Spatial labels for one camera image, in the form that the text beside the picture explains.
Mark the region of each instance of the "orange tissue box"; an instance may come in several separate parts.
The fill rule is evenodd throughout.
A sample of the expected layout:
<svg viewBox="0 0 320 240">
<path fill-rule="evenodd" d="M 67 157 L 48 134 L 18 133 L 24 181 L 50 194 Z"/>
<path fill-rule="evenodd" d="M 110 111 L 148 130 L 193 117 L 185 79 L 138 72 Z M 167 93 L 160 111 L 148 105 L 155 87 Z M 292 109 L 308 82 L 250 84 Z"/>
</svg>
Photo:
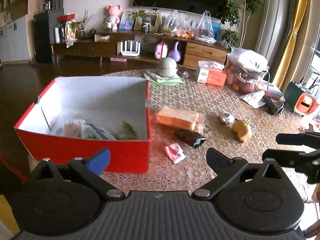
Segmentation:
<svg viewBox="0 0 320 240">
<path fill-rule="evenodd" d="M 197 82 L 223 87 L 227 74 L 224 65 L 214 61 L 199 61 L 196 70 Z"/>
</svg>

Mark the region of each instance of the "green cloth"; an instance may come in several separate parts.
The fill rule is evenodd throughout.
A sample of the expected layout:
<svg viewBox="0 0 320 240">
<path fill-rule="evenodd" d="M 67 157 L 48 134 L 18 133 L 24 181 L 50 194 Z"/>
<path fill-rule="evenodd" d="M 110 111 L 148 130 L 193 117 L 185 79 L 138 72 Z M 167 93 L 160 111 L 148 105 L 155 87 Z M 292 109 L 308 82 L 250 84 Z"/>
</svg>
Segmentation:
<svg viewBox="0 0 320 240">
<path fill-rule="evenodd" d="M 151 84 L 158 86 L 178 86 L 186 83 L 178 74 L 175 74 L 171 78 L 164 78 L 160 76 L 155 69 L 145 70 L 144 77 L 148 79 Z"/>
</svg>

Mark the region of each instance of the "open cardboard box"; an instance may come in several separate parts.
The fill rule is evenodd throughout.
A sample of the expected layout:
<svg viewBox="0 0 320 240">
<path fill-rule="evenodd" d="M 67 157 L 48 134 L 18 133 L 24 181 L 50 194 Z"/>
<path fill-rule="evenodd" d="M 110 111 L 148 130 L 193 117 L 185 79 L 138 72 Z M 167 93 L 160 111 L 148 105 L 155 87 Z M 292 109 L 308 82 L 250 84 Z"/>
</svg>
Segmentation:
<svg viewBox="0 0 320 240">
<path fill-rule="evenodd" d="M 15 125 L 15 131 L 36 159 L 67 163 L 88 158 L 101 148 L 110 151 L 105 171 L 145 173 L 151 142 L 148 81 L 135 77 L 59 77 L 39 95 Z M 100 129 L 123 131 L 123 121 L 137 132 L 135 141 L 62 137 L 66 121 L 83 119 Z"/>
</svg>

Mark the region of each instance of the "ridged black surface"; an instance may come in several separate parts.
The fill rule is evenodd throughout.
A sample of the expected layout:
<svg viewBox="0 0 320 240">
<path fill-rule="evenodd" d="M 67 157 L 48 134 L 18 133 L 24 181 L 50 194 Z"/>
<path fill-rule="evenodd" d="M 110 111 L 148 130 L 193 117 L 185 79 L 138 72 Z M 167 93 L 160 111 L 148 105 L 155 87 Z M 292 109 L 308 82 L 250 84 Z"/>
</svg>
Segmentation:
<svg viewBox="0 0 320 240">
<path fill-rule="evenodd" d="M 109 202 L 101 215 L 82 230 L 44 237 L 22 232 L 15 240 L 302 240 L 295 232 L 256 236 L 223 221 L 212 204 L 192 200 L 185 191 L 133 191 L 121 202 Z"/>
</svg>

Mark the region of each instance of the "yellow toy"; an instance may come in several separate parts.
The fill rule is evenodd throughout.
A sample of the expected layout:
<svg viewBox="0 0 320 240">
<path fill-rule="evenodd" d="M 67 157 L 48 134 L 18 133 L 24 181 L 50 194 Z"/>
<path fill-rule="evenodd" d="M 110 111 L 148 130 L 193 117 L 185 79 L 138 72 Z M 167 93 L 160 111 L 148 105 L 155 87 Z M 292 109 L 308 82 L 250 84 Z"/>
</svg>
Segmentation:
<svg viewBox="0 0 320 240">
<path fill-rule="evenodd" d="M 246 121 L 236 119 L 232 125 L 232 129 L 242 142 L 246 142 L 252 136 L 251 126 Z"/>
</svg>

